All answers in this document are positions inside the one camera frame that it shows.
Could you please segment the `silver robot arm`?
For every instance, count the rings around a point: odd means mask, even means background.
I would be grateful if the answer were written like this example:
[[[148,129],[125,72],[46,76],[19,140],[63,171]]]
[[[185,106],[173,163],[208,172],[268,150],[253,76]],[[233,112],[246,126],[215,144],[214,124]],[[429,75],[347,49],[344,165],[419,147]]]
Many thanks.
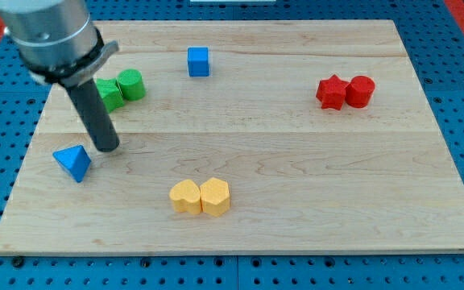
[[[80,86],[119,50],[103,41],[83,0],[0,0],[0,17],[41,84]]]

